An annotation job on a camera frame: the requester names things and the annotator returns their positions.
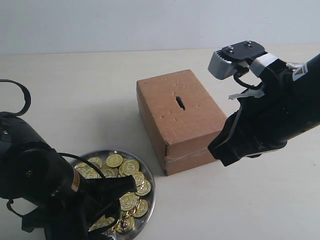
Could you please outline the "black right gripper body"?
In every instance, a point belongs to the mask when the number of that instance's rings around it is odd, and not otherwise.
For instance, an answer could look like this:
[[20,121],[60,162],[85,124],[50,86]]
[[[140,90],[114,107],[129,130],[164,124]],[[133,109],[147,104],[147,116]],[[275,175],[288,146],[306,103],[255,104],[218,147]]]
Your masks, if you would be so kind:
[[281,149],[310,130],[310,62],[292,69],[280,59],[256,59],[250,70],[263,95],[239,97],[241,119],[259,153]]

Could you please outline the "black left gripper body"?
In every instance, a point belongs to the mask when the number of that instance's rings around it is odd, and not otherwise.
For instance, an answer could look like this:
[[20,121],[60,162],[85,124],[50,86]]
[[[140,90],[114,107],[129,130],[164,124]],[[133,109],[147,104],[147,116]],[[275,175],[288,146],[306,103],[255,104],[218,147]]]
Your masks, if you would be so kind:
[[48,201],[22,216],[21,228],[43,229],[47,240],[87,240],[88,219],[116,200],[99,200],[86,192],[87,180],[75,175],[70,187],[59,187]]

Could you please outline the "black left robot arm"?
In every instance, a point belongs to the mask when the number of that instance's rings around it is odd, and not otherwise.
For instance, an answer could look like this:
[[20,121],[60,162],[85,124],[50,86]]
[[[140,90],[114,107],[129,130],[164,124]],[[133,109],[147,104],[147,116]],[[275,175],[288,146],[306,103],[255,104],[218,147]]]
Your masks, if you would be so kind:
[[43,228],[48,240],[96,240],[100,217],[120,216],[120,198],[136,191],[132,176],[84,178],[24,120],[0,115],[0,196],[36,205],[21,228]]

